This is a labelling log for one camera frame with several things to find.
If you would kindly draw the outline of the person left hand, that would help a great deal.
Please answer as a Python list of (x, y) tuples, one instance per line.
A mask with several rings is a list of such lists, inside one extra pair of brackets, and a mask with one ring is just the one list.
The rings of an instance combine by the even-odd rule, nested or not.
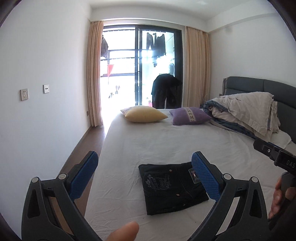
[(139, 231), (139, 225), (133, 221), (112, 232), (106, 241), (134, 241)]

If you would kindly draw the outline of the person right hand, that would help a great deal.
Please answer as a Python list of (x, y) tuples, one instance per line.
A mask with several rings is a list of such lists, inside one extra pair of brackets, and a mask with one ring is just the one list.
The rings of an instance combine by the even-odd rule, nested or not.
[(279, 212), (282, 204), (282, 200), (283, 200), (283, 193), (281, 190), (281, 177), (280, 177), (275, 185), (275, 190), (273, 193), (273, 201), (271, 204), (270, 212), (268, 214), (269, 219), (272, 219)]

